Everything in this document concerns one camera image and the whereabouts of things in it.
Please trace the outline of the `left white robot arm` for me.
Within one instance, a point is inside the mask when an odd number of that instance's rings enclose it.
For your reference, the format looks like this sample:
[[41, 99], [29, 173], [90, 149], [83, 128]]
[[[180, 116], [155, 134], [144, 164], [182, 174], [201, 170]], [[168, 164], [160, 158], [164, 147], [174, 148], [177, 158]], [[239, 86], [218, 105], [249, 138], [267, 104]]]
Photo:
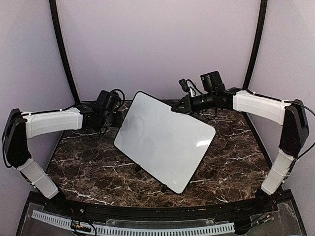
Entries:
[[69, 202], [45, 171], [33, 160], [28, 140], [36, 136], [67, 130], [92, 129], [103, 136], [108, 127], [120, 128], [121, 107], [126, 100], [120, 89], [102, 90], [95, 101], [76, 103], [68, 108], [40, 112], [11, 110], [1, 143], [7, 168], [18, 170], [48, 200], [58, 214], [69, 211]]

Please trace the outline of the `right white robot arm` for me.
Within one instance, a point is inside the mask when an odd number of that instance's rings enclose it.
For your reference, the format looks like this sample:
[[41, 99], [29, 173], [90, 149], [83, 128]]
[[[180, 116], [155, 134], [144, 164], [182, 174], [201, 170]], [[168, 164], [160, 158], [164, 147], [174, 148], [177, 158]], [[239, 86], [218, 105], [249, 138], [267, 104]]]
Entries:
[[255, 213], [262, 213], [270, 205], [270, 198], [290, 176], [295, 163], [304, 155], [301, 152], [308, 136], [306, 107], [301, 100], [286, 101], [271, 98], [248, 89], [226, 89], [218, 71], [200, 76], [204, 92], [192, 96], [197, 87], [190, 79], [179, 84], [187, 93], [171, 110], [181, 114], [197, 113], [205, 109], [227, 109], [244, 112], [271, 120], [282, 127], [278, 155], [266, 179], [257, 191], [260, 194], [251, 203]]

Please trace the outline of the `white whiteboard black frame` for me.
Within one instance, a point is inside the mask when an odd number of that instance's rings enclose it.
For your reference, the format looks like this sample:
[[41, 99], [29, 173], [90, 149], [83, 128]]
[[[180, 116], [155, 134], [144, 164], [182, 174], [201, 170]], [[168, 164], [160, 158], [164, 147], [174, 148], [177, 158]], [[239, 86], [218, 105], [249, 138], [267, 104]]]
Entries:
[[182, 194], [216, 135], [216, 129], [190, 115], [175, 113], [139, 91], [114, 146], [176, 194]]

